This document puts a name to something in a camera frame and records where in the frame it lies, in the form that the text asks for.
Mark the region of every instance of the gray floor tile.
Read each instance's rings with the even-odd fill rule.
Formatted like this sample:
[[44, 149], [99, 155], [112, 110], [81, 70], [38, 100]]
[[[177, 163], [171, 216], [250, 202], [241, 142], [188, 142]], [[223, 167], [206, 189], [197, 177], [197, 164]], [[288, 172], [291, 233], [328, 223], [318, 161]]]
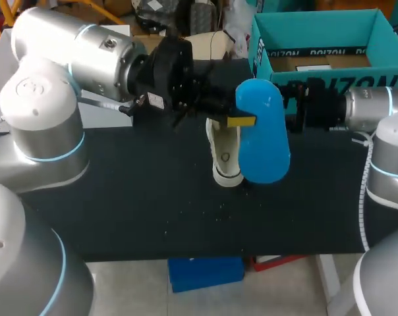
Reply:
[[339, 281], [341, 283], [343, 283], [351, 273], [354, 273], [357, 262], [361, 256], [361, 253], [333, 255]]
[[166, 316], [167, 261], [88, 264], [96, 280], [94, 316]]
[[263, 272], [242, 282], [172, 294], [168, 316], [325, 316], [326, 307], [313, 258]]

